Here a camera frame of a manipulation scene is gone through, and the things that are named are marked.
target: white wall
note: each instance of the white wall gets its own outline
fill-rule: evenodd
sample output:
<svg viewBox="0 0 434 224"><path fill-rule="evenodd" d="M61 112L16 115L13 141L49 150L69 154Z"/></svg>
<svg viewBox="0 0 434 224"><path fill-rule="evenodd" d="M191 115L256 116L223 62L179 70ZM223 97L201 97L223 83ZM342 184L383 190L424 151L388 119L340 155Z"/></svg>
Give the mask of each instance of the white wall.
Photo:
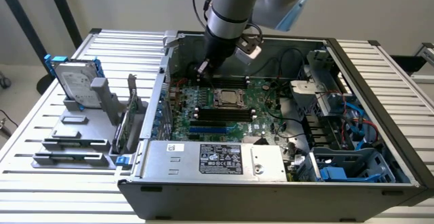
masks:
<svg viewBox="0 0 434 224"><path fill-rule="evenodd" d="M20 0L48 53L71 55L72 42L52 0ZM200 30L191 0L68 0L81 36L92 27ZM199 9L203 0L197 0ZM287 35L378 40L388 53L412 54L434 42L434 0L308 0ZM267 34L283 34L266 30ZM0 63L38 60L12 13L0 0Z"/></svg>

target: power supply label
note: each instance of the power supply label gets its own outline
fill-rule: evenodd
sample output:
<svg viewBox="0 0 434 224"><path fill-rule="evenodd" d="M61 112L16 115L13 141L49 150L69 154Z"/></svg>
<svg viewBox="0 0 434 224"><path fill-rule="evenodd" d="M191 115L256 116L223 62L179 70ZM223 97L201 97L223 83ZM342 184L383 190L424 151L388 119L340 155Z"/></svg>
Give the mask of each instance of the power supply label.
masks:
<svg viewBox="0 0 434 224"><path fill-rule="evenodd" d="M201 174L243 174L240 145L200 144L199 157Z"/></svg>

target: black pole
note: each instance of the black pole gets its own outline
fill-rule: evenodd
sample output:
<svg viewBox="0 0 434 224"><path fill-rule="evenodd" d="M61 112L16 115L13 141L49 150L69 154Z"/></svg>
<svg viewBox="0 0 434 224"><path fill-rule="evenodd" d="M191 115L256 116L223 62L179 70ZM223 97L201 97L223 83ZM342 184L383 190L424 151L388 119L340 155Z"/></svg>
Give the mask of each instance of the black pole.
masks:
<svg viewBox="0 0 434 224"><path fill-rule="evenodd" d="M73 46L77 49L80 44L83 43L83 39L80 36L79 29L75 24L73 16L69 10L68 2L67 0L55 0L57 10L60 12L60 16L63 19L63 22L67 26L67 30L71 36L71 40L73 42Z"/></svg>
<svg viewBox="0 0 434 224"><path fill-rule="evenodd" d="M26 36L26 39L32 45L32 48L34 50L34 53L36 53L36 56L40 60L40 63L43 65L43 67L45 68L45 71L47 71L47 75L40 79L38 83L37 83L37 86L36 86L36 89L38 91L40 94L43 94L43 92L45 91L45 89L48 88L52 80L53 80L53 76L51 75L49 73L49 70L44 64L44 56L47 55L47 51L45 51L45 48L41 44L41 41L38 39L38 36L37 36L37 33L33 29L33 26L32 26L32 23L29 22L28 20L28 17L26 17L26 14L24 12L24 9L22 9L22 6L20 4L20 1L18 0L5 0L6 1L6 4L9 6L9 9L12 11L12 14L14 16L14 19L17 20L20 26L21 26L21 29L22 29L22 32Z"/></svg>

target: aluminum extrusion table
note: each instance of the aluminum extrusion table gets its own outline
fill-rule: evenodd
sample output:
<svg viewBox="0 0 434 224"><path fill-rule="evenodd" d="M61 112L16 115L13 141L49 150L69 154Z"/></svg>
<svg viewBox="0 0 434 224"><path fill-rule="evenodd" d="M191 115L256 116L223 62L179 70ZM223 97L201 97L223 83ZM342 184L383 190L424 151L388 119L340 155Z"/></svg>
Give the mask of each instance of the aluminum extrusion table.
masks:
<svg viewBox="0 0 434 224"><path fill-rule="evenodd" d="M129 73L137 75L139 96L149 99L163 56L163 36L164 33L103 29L88 35L77 49L72 58L99 57L111 91L120 100L128 97ZM340 40L339 44L434 173L430 99L379 46L367 41ZM55 81L0 150L0 223L143 223L117 190L113 170L30 166L32 155L41 149L40 141L65 109L63 99L64 92ZM434 223L434 199L414 207L394 207L364 223Z"/></svg>

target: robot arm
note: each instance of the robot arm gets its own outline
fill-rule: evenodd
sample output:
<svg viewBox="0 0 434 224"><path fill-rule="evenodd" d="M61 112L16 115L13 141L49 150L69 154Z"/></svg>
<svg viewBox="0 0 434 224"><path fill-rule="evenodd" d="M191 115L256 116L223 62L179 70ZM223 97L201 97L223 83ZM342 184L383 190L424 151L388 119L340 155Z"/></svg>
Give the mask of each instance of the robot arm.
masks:
<svg viewBox="0 0 434 224"><path fill-rule="evenodd" d="M288 31L306 0L212 0L204 31L204 62L197 72L212 73L233 53L249 63L260 53L259 38L243 32L248 25Z"/></svg>

